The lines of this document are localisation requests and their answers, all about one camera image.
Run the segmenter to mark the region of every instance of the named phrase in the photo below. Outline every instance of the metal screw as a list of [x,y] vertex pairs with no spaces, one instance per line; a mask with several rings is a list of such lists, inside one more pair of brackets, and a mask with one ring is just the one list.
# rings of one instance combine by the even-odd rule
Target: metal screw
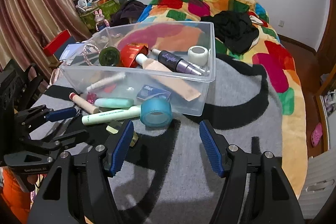
[[104,149],[105,149],[105,146],[103,146],[102,144],[96,146],[96,151],[98,152],[103,151]]
[[265,157],[271,159],[271,158],[273,158],[273,153],[269,152],[269,151],[266,151],[265,152]]
[[67,156],[69,156],[69,152],[68,152],[68,151],[64,151],[64,152],[61,153],[60,156],[61,156],[62,159],[64,159],[64,158],[66,158]]
[[236,152],[238,150],[238,146],[236,146],[235,144],[230,144],[229,150],[232,152]]

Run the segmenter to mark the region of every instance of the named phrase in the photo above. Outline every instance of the multicolored bedspread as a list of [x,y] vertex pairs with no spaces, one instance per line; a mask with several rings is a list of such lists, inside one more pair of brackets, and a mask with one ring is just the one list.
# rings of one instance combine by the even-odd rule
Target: multicolored bedspread
[[245,54],[234,55],[219,41],[216,51],[265,67],[282,103],[282,167],[299,196],[307,172],[305,101],[293,57],[269,25],[266,10],[256,0],[152,0],[139,22],[199,21],[202,16],[213,16],[223,10],[248,12],[264,23],[255,25],[260,32],[259,42]]

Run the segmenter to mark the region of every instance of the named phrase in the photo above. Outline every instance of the rabbit figurine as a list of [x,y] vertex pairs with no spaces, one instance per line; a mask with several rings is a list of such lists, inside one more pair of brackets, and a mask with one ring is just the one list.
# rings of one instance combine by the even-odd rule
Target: rabbit figurine
[[109,22],[105,19],[105,16],[103,15],[103,12],[102,12],[101,9],[99,9],[99,12],[95,11],[94,14],[95,14],[94,20],[96,22],[96,30],[97,31],[101,31],[105,27],[110,26]]

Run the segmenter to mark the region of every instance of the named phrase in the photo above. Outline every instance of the orange sleeve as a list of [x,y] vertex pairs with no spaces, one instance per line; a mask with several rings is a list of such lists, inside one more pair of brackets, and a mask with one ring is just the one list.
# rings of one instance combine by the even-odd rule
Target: orange sleeve
[[4,186],[1,193],[13,214],[22,224],[26,224],[30,211],[30,193],[24,193],[13,174],[3,169]]

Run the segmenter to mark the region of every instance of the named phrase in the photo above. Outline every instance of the black and purple bottle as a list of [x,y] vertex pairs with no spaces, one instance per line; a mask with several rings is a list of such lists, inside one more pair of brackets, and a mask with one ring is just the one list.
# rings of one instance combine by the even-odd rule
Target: black and purple bottle
[[164,64],[168,69],[174,72],[186,73],[189,75],[202,75],[202,71],[187,62],[183,58],[168,51],[153,49],[152,52],[157,55],[157,60]]

